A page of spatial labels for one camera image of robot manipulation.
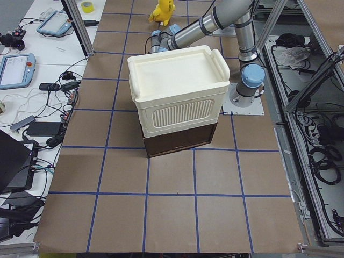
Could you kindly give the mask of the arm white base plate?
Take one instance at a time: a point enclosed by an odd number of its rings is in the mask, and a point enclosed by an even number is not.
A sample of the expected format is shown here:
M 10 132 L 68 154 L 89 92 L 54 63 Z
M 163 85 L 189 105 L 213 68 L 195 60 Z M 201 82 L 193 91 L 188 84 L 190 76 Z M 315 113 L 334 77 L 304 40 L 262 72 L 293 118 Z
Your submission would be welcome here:
M 246 98 L 236 95 L 237 83 L 230 83 L 228 92 L 223 101 L 223 114 L 237 116 L 264 116 L 264 109 L 261 97 L 255 98 L 260 94 L 256 90 L 254 97 Z

